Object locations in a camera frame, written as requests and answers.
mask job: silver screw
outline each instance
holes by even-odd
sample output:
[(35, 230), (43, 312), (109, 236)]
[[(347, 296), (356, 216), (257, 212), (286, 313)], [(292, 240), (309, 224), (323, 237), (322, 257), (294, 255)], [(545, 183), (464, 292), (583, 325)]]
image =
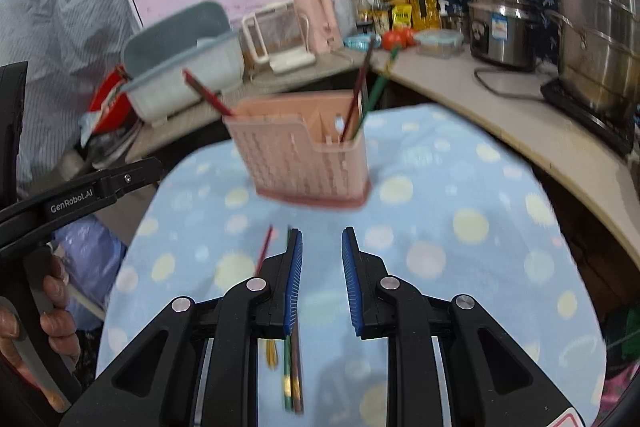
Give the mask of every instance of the silver screw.
[(400, 281), (395, 277), (383, 277), (380, 279), (380, 286), (385, 290), (397, 290), (400, 287)]
[(249, 279), (246, 282), (246, 287), (249, 288), (252, 292), (259, 292), (260, 290), (264, 290), (267, 287), (267, 281), (264, 279), (260, 279), (259, 277), (254, 277), (253, 279)]
[(182, 313), (187, 311), (191, 307), (191, 301), (187, 297), (178, 297), (171, 303), (171, 308), (176, 313)]
[(470, 310), (476, 305), (474, 298), (469, 295), (458, 295), (456, 297), (456, 306), (463, 310)]

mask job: blue polka dot tablecloth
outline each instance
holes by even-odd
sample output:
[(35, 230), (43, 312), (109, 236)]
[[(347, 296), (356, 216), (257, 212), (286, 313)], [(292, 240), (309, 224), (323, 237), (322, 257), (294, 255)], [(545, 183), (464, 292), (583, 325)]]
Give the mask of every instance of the blue polka dot tablecloth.
[[(287, 225), (303, 234), (298, 301), (305, 414), (284, 410), (282, 362), (258, 361), (263, 426), (385, 424), (386, 340), (354, 335), (340, 238), (425, 295), (472, 295), (562, 390), (595, 419), (605, 347), (590, 298), (529, 166), (437, 105), (366, 121), (373, 185), (358, 210), (322, 210), (257, 196), (232, 142), (201, 149), (171, 172), (143, 219), (111, 293), (98, 370), (168, 302), (220, 297), (252, 276), (271, 223), (270, 255)], [(282, 358), (283, 346), (278, 343)]]

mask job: sticker with red border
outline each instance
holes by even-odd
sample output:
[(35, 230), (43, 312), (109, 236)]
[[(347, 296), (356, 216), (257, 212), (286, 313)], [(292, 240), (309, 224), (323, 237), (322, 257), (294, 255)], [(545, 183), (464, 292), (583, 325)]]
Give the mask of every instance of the sticker with red border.
[(584, 427), (584, 425), (577, 411), (573, 407), (569, 407), (547, 427)]

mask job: tomato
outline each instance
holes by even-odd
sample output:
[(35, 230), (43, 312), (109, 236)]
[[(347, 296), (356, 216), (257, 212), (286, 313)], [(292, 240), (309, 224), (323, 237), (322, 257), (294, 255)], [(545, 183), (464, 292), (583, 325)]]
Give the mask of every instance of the tomato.
[(400, 46), (401, 48), (406, 47), (406, 39), (404, 38), (404, 35), (402, 35), (400, 32), (393, 30), (385, 33), (382, 36), (383, 49), (390, 52), (396, 46)]
[(415, 46), (415, 39), (414, 39), (415, 30), (413, 28), (400, 28), (396, 31), (402, 34), (402, 36), (404, 37), (404, 40), (406, 41), (407, 46)]

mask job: blue label sticker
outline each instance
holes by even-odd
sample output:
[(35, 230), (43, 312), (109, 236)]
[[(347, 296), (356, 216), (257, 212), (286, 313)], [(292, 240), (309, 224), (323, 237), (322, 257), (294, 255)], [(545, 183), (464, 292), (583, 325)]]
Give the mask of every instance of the blue label sticker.
[(491, 36), (498, 41), (507, 40), (509, 20), (504, 15), (494, 13), (491, 15)]

